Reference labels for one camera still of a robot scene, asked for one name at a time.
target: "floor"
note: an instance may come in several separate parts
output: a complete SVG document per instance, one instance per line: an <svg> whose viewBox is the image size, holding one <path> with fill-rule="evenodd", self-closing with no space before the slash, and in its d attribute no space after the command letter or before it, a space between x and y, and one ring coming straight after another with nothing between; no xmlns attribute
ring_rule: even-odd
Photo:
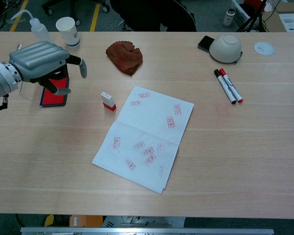
<svg viewBox="0 0 294 235"><path fill-rule="evenodd" d="M18 12L24 0L16 7L7 12L6 20L0 19L0 31L10 31L13 21L10 18ZM56 31L55 22L57 19L67 16L67 2L62 2L52 7L53 15L48 16L44 13L40 5L46 0L29 0L26 9L34 17L46 25L49 31ZM231 6L231 0L182 0L190 12L195 14L196 27L198 31L215 32L234 32L238 25L234 22L229 28L221 25L227 9ZM92 19L94 16L96 3L89 0L79 0L76 4L77 17L81 20L78 31L90 31ZM30 31L29 16L23 15L15 31ZM96 21L95 31L116 31L118 23L121 21L119 15L110 10L104 13L100 8L98 19ZM25 226L41 226L46 215L39 214L21 214L19 218ZM294 220L284 219L224 219L224 218L186 218L184 227L197 228L268 228L274 229L277 235L294 235ZM17 235L20 231L20 225L14 214L0 214L0 235Z"/></svg>

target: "marker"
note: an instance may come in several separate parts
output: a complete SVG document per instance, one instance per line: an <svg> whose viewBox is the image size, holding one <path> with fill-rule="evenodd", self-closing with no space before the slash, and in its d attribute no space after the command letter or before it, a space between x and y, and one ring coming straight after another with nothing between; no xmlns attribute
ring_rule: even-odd
<svg viewBox="0 0 294 235"><path fill-rule="evenodd" d="M227 97L231 101L231 103L236 104L236 99L235 99L234 95L232 94L229 86L226 84L223 77L221 76L219 70L214 70L214 73L215 73L215 76L217 77L218 81L220 82L220 85L224 89L224 92L226 93Z"/></svg>
<svg viewBox="0 0 294 235"><path fill-rule="evenodd" d="M222 77L224 78L225 82L227 83L227 85L230 87L230 89L231 89L233 95L235 96L235 98L237 99L237 101L239 103L242 103L243 97L241 96L239 91L235 88L235 86L231 82L229 76L225 73L224 69L220 69L220 73L221 73Z"/></svg>

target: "white paper cup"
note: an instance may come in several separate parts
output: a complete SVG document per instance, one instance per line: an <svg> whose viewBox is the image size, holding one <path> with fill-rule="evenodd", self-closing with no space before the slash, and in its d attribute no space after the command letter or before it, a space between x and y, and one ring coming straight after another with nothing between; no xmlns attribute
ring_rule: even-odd
<svg viewBox="0 0 294 235"><path fill-rule="evenodd" d="M63 17L55 23L56 28L62 34L69 47L77 47L80 44L79 35L75 26L75 20L71 17Z"/></svg>

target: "notebook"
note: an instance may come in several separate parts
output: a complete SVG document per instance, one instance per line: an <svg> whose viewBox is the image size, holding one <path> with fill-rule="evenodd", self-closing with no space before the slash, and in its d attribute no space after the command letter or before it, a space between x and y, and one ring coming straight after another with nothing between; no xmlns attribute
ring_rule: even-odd
<svg viewBox="0 0 294 235"><path fill-rule="evenodd" d="M93 164L162 193L193 106L134 87Z"/></svg>

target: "black phone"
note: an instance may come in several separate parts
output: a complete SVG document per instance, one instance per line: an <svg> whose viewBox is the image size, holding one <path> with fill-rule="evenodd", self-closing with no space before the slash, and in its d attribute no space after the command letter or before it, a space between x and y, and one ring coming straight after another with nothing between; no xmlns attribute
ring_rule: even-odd
<svg viewBox="0 0 294 235"><path fill-rule="evenodd" d="M209 47L215 39L204 36L203 39L198 43L197 48L202 49L206 52L209 52Z"/></svg>

